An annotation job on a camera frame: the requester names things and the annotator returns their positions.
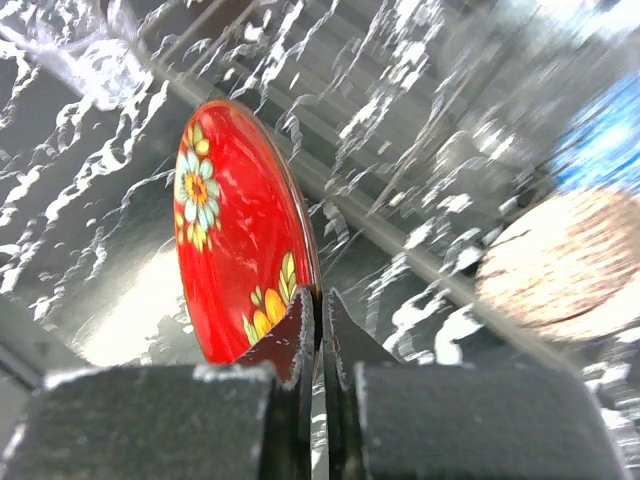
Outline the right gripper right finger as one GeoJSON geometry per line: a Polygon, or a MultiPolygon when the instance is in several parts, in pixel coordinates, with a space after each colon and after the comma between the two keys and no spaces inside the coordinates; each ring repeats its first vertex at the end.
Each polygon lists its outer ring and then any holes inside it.
{"type": "Polygon", "coordinates": [[[363,479],[354,366],[358,362],[396,364],[398,360],[352,319],[334,288],[324,292],[322,328],[329,478],[363,479]]]}

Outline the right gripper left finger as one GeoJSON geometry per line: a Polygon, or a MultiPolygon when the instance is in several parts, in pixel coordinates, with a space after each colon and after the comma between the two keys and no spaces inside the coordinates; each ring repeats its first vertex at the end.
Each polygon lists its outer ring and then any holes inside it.
{"type": "Polygon", "coordinates": [[[312,384],[316,370],[314,297],[298,287],[284,317],[238,362],[273,367],[260,447],[261,479],[311,477],[312,384]]]}

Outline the red floral plate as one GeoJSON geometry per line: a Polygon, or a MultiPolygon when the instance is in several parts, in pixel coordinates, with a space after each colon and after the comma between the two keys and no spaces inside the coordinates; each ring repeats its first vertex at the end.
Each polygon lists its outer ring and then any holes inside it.
{"type": "Polygon", "coordinates": [[[321,295],[303,195],[266,126],[230,100],[202,104],[178,148],[178,263],[205,359],[231,363],[284,318],[300,286],[321,295]]]}

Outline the beige patterned bowl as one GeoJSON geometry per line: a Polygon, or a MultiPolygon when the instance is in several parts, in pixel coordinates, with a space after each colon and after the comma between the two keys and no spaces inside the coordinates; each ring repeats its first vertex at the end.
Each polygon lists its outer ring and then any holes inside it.
{"type": "Polygon", "coordinates": [[[613,189],[555,194],[491,245],[476,294],[554,341],[616,333],[639,319],[639,199],[613,189]]]}

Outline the blue patterned bowl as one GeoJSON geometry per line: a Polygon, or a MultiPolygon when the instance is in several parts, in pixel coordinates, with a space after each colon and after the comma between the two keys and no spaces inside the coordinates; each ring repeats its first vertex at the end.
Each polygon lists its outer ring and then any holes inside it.
{"type": "Polygon", "coordinates": [[[639,194],[639,77],[592,100],[559,138],[550,168],[556,188],[612,187],[639,194]]]}

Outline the clear drinking glass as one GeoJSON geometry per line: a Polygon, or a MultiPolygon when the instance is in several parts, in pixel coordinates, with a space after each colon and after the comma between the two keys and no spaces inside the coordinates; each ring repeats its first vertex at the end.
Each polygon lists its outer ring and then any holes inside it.
{"type": "Polygon", "coordinates": [[[100,110],[124,107],[152,82],[92,1],[38,1],[27,33],[37,61],[100,110]]]}

